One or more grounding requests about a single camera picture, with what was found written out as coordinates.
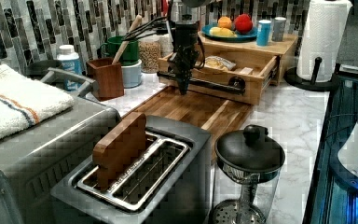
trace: white towel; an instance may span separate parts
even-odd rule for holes
[[[74,105],[66,92],[0,65],[0,139]]]

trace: banana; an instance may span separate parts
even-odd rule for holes
[[[210,35],[221,36],[221,37],[237,37],[237,35],[229,30],[228,28],[213,27],[209,31]]]

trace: french press lid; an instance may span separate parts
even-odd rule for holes
[[[243,131],[222,135],[216,143],[218,159],[244,172],[268,173],[283,166],[282,147],[268,137],[267,128],[248,125]]]

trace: french press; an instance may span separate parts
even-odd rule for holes
[[[212,223],[265,223],[269,216],[285,155],[268,137],[268,129],[248,125],[243,131],[226,133],[217,139],[217,165],[235,183],[241,184],[238,200],[218,204]],[[268,186],[257,193],[257,186]]]

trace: red apple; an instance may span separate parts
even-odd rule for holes
[[[234,21],[235,29],[240,32],[240,34],[244,35],[252,30],[253,23],[252,19],[248,14],[241,14]]]

